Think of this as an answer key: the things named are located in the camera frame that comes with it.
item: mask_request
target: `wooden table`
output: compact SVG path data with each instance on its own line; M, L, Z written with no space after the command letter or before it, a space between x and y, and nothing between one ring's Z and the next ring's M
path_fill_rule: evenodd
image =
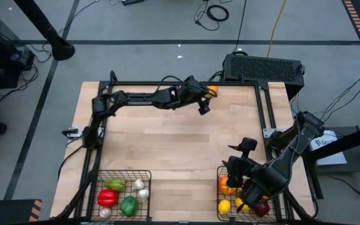
M73 126L88 125L91 99L97 96L98 86L98 82L82 84ZM120 89L147 93L156 86L114 86L113 91ZM269 83L269 90L277 128L289 128L293 117L284 84ZM140 106L123 107L107 120L100 169L150 170L153 221L218 221L216 169L230 155L241 155L228 144L237 145L243 137L254 138L258 145L249 157L266 162L254 88L219 86L218 94L210 103L211 112L204 116L199 115L197 104L175 111ZM270 128L263 92L261 96ZM71 144L65 157L80 145L81 141ZM78 190L85 152L78 152L64 165L51 216L59 214ZM303 160L298 159L292 169L289 188L313 215Z

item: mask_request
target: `red bell pepper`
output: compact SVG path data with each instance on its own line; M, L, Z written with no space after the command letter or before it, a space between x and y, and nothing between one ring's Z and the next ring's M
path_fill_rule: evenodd
M119 194L116 191L104 189L98 195L98 204L105 208L112 208L119 202Z

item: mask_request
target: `orange bell pepper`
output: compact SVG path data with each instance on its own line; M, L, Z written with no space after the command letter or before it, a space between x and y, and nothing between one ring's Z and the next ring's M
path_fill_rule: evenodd
M223 176L220 178L220 182L219 182L219 190L223 193L223 194L235 194L237 188L233 188L233 187L228 187L227 186L227 181L228 181L228 177L227 176Z

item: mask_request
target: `metal wire basket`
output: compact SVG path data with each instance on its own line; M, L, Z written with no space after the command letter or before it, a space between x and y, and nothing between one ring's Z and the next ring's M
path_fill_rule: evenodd
M99 216L101 206L98 204L98 195L103 189L106 189L104 186L105 181L114 178L123 178L126 181L126 188L123 192L119 192L119 203L111 208L111 216L104 219ZM138 190L135 190L133 187L133 182L137 179L141 179L144 183L143 189L149 191L148 200L144 204L139 199ZM100 170L98 171L96 193L94 196L94 205L91 209L92 213L89 224L113 223L118 221L147 221L149 218L149 200L151 196L151 172L147 170ZM127 196L133 196L139 200L138 210L132 217L122 215L119 209L121 201Z
M217 218L221 221L237 221L248 223L276 223L277 217L274 212L273 201L268 201L270 211L263 217L259 217L255 214L254 210L237 212L237 206L234 200L237 198L237 194L223 194L219 190L219 180L223 176L228 175L228 170L224 166L219 166L217 169L217 207L219 207L220 201L227 199L231 203L230 211L225 214L219 214L219 208L217 209Z

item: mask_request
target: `black pole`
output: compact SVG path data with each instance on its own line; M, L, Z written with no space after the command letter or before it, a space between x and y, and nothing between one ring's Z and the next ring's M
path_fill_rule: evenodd
M54 59L61 61L73 56L75 52L73 45L59 37L54 27L34 0L14 0L14 2L51 44Z
M315 151L310 152L307 156L310 160L318 160L340 153L347 149L360 145L360 130L344 136L343 138L327 144Z

